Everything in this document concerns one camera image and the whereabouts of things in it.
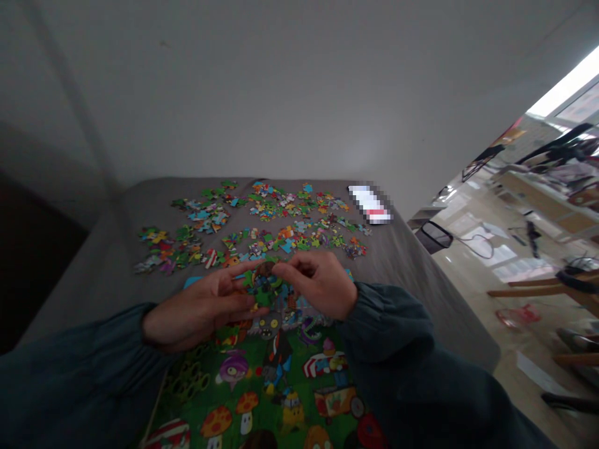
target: phone screen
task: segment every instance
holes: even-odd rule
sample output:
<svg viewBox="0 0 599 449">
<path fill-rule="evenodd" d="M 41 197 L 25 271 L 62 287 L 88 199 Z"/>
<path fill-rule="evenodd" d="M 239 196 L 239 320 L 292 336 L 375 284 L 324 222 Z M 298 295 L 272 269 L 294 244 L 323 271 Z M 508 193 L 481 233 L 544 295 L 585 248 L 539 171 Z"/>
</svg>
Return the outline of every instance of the phone screen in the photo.
<svg viewBox="0 0 599 449">
<path fill-rule="evenodd" d="M 371 225 L 389 223 L 393 215 L 370 186 L 348 186 L 349 194 Z"/>
</svg>

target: sleeve cuff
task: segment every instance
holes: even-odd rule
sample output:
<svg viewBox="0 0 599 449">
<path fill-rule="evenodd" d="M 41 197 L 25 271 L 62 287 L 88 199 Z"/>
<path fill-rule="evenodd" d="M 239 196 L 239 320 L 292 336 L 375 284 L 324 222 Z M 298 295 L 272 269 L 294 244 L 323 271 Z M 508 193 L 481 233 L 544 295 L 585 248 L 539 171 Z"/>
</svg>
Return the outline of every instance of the sleeve cuff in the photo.
<svg viewBox="0 0 599 449">
<path fill-rule="evenodd" d="M 148 380 L 162 375 L 179 357 L 144 344 L 142 319 L 156 304 L 145 303 L 100 323 L 93 341 L 93 365 L 98 384 L 117 395 L 133 394 Z"/>
</svg>

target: green puzzle piece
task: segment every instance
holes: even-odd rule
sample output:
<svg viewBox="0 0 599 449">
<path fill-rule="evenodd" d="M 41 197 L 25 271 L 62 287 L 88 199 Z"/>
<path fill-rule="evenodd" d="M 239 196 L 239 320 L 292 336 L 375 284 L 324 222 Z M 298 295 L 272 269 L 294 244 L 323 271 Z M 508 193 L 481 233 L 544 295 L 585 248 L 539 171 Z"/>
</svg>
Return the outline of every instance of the green puzzle piece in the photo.
<svg viewBox="0 0 599 449">
<path fill-rule="evenodd" d="M 262 288 L 254 295 L 254 298 L 256 299 L 256 304 L 260 307 L 270 307 L 273 303 L 272 295 L 262 291 Z"/>
</svg>

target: gray bed sheet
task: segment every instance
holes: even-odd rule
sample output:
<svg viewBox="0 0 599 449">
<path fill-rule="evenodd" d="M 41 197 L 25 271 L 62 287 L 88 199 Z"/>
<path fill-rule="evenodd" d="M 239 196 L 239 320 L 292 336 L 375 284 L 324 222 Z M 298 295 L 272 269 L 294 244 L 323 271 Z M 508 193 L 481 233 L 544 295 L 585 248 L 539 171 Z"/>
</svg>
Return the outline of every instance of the gray bed sheet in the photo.
<svg viewBox="0 0 599 449">
<path fill-rule="evenodd" d="M 232 178 L 239 182 L 233 195 L 251 193 L 254 178 Z M 141 302 L 162 302 L 181 290 L 191 276 L 204 276 L 203 266 L 188 267 L 171 276 L 160 272 L 135 275 L 132 266 L 143 260 L 147 248 L 138 242 L 143 226 L 158 226 L 171 233 L 189 223 L 186 215 L 170 207 L 177 198 L 201 198 L 206 188 L 220 186 L 222 178 L 161 178 L 142 182 L 127 190 L 107 210 L 73 259 L 68 270 L 29 326 L 19 344 L 53 332 L 103 319 Z M 261 180 L 286 191 L 298 191 L 310 182 L 314 192 L 330 191 L 351 205 L 339 215 L 366 224 L 349 199 L 344 180 Z M 278 231 L 298 218 L 275 218 L 262 222 L 249 213 L 249 206 L 231 211 L 228 223 L 217 234 L 202 234 L 203 248 L 225 249 L 225 236 L 246 227 Z M 447 349 L 492 372 L 499 360 L 499 347 L 474 315 L 438 265 L 414 237 L 396 210 L 390 224 L 372 226 L 373 235 L 358 237 L 368 254 L 355 261 L 336 250 L 341 264 L 355 280 L 402 286 L 425 305 L 435 324 L 438 341 Z M 320 218 L 314 211 L 312 218 Z"/>
</svg>

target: dark green sleeve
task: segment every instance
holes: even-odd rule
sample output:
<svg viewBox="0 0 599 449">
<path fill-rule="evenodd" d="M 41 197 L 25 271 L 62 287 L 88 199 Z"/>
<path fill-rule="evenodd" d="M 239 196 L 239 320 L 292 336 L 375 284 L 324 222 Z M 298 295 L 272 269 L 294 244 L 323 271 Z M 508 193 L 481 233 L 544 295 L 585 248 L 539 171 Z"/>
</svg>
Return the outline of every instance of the dark green sleeve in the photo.
<svg viewBox="0 0 599 449">
<path fill-rule="evenodd" d="M 358 303 L 338 330 L 391 447 L 555 447 L 493 376 L 435 342 L 427 312 L 408 292 L 356 285 Z"/>
<path fill-rule="evenodd" d="M 142 304 L 0 357 L 0 447 L 125 447 L 148 422 L 166 368 L 142 342 Z"/>
</svg>

